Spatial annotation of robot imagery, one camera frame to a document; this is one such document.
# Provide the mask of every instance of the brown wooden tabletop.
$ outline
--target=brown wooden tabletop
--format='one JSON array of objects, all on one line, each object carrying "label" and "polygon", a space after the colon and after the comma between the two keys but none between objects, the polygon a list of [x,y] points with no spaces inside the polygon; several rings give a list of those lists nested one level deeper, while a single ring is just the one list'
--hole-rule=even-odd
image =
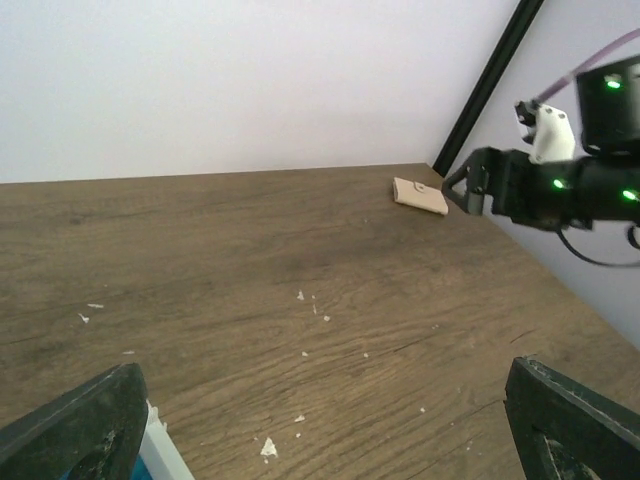
[{"label": "brown wooden tabletop", "polygon": [[197,479],[494,480],[524,478],[516,356],[640,411],[630,344],[489,220],[395,204],[394,176],[439,183],[403,165],[0,186],[0,424],[138,362]]}]

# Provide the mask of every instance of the white paint chip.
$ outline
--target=white paint chip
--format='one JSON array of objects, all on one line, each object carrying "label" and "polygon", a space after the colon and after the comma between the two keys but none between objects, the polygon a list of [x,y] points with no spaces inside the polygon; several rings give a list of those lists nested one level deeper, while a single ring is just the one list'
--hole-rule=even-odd
[{"label": "white paint chip", "polygon": [[264,446],[262,447],[262,450],[260,451],[260,455],[262,455],[263,457],[277,457],[278,456],[278,450],[276,450],[276,445],[275,443],[273,443],[273,440],[271,440],[270,437],[267,437],[267,439],[264,442]]}]

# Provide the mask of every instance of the wall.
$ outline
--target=wall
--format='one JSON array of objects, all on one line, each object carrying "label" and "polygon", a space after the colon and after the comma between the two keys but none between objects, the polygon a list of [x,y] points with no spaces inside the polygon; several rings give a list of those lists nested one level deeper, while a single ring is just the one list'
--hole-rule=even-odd
[{"label": "wall", "polygon": [[[640,2],[637,0],[546,2],[456,164],[474,148],[482,146],[526,149],[527,145],[519,139],[514,101],[529,99],[542,92],[596,50],[637,28],[638,19]],[[612,54],[603,64],[638,52],[640,41],[634,41]],[[569,114],[574,132],[579,135],[581,125],[574,86],[560,92],[549,103]],[[518,227],[503,218],[493,220],[640,348],[640,270],[612,270],[588,265],[567,252],[552,234]],[[638,252],[625,243],[623,226],[600,223],[593,233],[571,231],[567,236],[589,256],[609,261],[637,260]]]},{"label": "wall", "polygon": [[420,162],[516,0],[4,0],[0,183]]}]

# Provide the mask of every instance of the small beige object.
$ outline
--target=small beige object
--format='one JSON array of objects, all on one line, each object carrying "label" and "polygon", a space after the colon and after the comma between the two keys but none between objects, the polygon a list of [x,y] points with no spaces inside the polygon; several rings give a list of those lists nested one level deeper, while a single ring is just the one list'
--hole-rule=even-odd
[{"label": "small beige object", "polygon": [[393,195],[397,203],[421,208],[429,212],[446,215],[449,206],[437,188],[427,187],[419,182],[411,182],[395,177],[393,179]]}]

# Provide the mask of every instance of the black vertical strip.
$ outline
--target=black vertical strip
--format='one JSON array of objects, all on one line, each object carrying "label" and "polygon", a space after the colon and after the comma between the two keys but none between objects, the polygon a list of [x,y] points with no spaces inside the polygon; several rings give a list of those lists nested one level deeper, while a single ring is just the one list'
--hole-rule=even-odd
[{"label": "black vertical strip", "polygon": [[433,164],[433,169],[443,177],[449,172],[451,165],[460,153],[464,142],[543,3],[544,0],[520,0],[515,12],[513,12],[507,28],[502,33],[491,58],[478,79],[478,83],[473,88],[471,96]]}]

